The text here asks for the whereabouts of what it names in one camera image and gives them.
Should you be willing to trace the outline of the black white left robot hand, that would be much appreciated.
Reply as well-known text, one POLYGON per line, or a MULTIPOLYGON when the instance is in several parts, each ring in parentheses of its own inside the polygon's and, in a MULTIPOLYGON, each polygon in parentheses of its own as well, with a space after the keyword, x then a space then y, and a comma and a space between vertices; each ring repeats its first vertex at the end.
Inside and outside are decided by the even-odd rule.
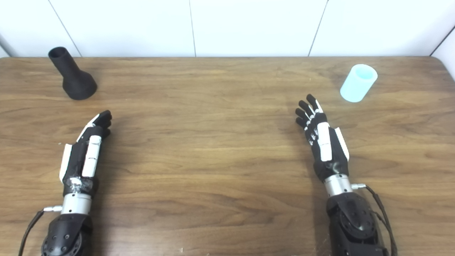
POLYGON ((101 144, 111 134, 111 124, 111 112, 100 112, 86 124, 74 144, 65 145, 59 172, 64 196, 81 193, 94 197, 97 193, 97 163, 101 144))

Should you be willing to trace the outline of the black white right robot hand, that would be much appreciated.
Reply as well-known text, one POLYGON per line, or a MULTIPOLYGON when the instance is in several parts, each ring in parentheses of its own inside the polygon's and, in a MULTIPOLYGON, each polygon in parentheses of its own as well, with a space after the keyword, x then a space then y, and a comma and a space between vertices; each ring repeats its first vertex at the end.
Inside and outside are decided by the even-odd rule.
POLYGON ((296 123, 303 129, 314 157, 314 172, 323 182, 333 175, 349 176, 349 152, 340 128, 332 128, 319 101, 307 94, 300 100, 296 123))

